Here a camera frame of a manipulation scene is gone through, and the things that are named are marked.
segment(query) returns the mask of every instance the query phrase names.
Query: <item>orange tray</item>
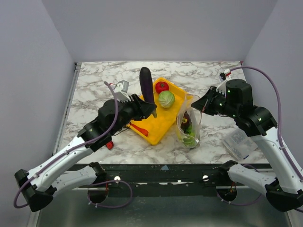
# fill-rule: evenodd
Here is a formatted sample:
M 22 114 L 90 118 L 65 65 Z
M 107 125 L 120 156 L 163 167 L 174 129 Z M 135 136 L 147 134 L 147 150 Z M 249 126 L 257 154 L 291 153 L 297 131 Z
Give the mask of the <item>orange tray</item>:
M 175 95 L 175 103 L 169 109 L 165 109 L 160 106 L 160 103 L 158 101 L 159 94 L 155 90 L 156 84 L 162 81 L 166 82 L 169 85 L 169 90 Z M 139 122 L 131 121 L 131 123 L 137 125 L 138 127 L 146 129 L 148 131 L 148 137 L 144 136 L 133 126 L 130 126 L 130 128 L 138 133 L 142 138 L 147 140 L 150 144 L 156 145 L 169 130 L 169 128 L 176 122 L 176 117 L 187 92 L 180 89 L 173 83 L 170 83 L 166 79 L 159 78 L 153 84 L 153 93 L 155 97 L 155 103 L 157 105 L 157 118 L 154 118 L 153 115 L 150 115 L 149 118 Z

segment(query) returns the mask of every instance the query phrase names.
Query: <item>red tomato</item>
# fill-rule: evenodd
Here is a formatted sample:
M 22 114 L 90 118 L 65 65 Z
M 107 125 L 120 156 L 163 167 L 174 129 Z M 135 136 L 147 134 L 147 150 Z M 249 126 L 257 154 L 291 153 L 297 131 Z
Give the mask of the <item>red tomato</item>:
M 158 82 L 156 84 L 156 92 L 160 94 L 162 91 L 168 91 L 169 85 L 165 82 Z

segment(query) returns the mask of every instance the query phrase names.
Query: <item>plastic bag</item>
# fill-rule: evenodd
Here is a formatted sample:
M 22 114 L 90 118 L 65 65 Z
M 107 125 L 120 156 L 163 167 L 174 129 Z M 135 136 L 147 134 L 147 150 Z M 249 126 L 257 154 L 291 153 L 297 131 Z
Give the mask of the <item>plastic bag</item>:
M 191 107 L 191 104 L 199 98 L 196 95 L 185 94 L 184 102 L 177 115 L 177 138 L 184 148 L 197 148 L 200 146 L 202 113 Z

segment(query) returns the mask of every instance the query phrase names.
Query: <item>red object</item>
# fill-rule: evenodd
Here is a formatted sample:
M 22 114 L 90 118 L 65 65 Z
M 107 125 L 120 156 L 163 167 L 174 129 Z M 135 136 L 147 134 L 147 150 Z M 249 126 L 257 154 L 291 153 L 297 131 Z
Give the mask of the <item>red object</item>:
M 144 136 L 148 137 L 148 131 L 146 129 L 142 129 L 138 127 L 135 124 L 130 123 L 131 126 L 133 126 L 135 129 L 137 129 L 139 132 L 141 132 Z
M 106 147 L 107 147 L 107 149 L 109 149 L 109 150 L 111 150 L 111 149 L 113 148 L 113 146 L 114 146 L 114 143 L 113 143 L 112 141 L 110 141 L 110 142 L 108 142 L 108 143 L 106 144 Z
M 165 82 L 158 82 L 156 84 L 156 92 L 160 94 L 162 91 L 168 91 L 169 85 Z

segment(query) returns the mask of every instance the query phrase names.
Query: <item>marble table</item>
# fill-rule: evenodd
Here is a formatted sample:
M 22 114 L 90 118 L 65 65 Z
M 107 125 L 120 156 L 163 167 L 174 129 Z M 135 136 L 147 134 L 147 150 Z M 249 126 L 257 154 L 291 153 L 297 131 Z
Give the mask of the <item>marble table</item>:
M 82 63 L 72 99 L 67 125 L 60 148 L 66 146 L 82 127 L 93 120 L 103 103 L 112 98 L 103 81 L 130 83 L 128 93 L 140 94 L 139 71 L 151 70 L 154 81 L 164 77 L 185 91 L 203 96 L 210 86 L 220 83 L 218 74 L 224 69 L 240 66 L 239 62 L 85 62 Z M 242 70 L 233 77 L 245 79 Z M 236 129 L 232 119 L 203 114 L 201 145 L 194 150 L 182 148 L 172 126 L 160 143 L 153 146 L 132 130 L 113 137 L 114 147 L 100 150 L 79 163 L 106 164 L 219 164 L 234 158 L 221 140 Z M 243 163 L 268 163 L 260 150 L 255 150 Z

